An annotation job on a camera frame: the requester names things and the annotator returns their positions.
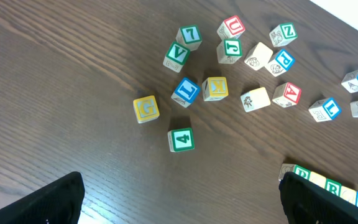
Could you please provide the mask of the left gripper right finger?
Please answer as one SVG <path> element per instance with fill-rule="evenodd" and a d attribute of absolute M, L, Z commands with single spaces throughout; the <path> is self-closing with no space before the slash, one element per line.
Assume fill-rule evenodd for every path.
<path fill-rule="evenodd" d="M 294 172 L 284 175 L 279 190 L 289 224 L 358 224 L 358 207 Z"/>

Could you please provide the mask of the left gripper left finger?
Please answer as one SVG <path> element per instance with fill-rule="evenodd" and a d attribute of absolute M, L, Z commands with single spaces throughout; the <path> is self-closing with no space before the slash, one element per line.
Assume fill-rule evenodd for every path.
<path fill-rule="evenodd" d="M 0 224 L 77 224 L 84 197 L 81 174 L 71 172 L 0 209 Z"/>

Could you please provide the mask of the yellow O wooden block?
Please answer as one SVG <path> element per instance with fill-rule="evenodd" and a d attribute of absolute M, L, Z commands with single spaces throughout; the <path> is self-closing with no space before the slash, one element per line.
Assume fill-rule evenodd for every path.
<path fill-rule="evenodd" d="M 344 199 L 345 201 L 355 205 L 356 204 L 356 195 L 357 195 L 357 192 L 355 190 L 350 189 L 345 186 L 341 187 L 340 197 L 342 199 Z"/>
<path fill-rule="evenodd" d="M 327 178 L 325 176 L 320 175 L 316 172 L 311 171 L 309 181 L 320 186 L 321 188 L 325 188 Z"/>

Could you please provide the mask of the green B wooden block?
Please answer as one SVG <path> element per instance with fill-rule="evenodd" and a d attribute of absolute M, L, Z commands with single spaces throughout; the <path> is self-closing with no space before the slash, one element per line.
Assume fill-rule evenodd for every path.
<path fill-rule="evenodd" d="M 341 187 L 342 185 L 339 182 L 336 182 L 331 179 L 326 179 L 324 189 L 339 197 L 341 194 Z"/>

